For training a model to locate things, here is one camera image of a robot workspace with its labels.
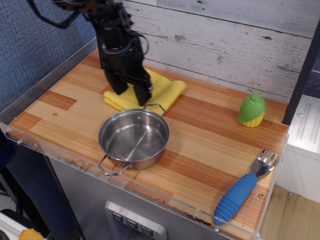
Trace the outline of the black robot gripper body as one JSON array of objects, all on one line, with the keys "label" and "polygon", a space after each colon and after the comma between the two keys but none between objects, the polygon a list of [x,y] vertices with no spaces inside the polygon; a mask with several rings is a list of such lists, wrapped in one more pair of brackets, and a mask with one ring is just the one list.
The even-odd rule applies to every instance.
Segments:
[{"label": "black robot gripper body", "polygon": [[147,50],[143,50],[140,38],[142,34],[131,34],[124,44],[117,43],[116,47],[107,46],[106,40],[98,38],[98,51],[102,69],[118,72],[128,84],[150,86],[150,75],[142,63]]}]

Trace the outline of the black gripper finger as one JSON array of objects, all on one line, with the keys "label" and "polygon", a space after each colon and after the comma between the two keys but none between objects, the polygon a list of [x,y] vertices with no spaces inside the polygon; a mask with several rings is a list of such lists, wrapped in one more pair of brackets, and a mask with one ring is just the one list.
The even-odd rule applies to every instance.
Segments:
[{"label": "black gripper finger", "polygon": [[106,68],[104,70],[104,73],[109,84],[117,95],[120,95],[127,90],[128,84],[125,80],[122,79],[121,75],[118,72]]},{"label": "black gripper finger", "polygon": [[137,84],[133,89],[141,107],[152,97],[153,85]]}]

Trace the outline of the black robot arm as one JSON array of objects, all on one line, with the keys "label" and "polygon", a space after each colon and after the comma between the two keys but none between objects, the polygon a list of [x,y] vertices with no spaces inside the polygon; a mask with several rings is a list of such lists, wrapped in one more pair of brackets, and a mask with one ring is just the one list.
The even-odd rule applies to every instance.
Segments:
[{"label": "black robot arm", "polygon": [[121,0],[55,0],[65,10],[82,13],[96,32],[100,66],[116,92],[122,94],[129,85],[140,106],[151,97],[151,77],[143,67],[149,47],[141,45],[142,34],[131,29],[131,15]]}]

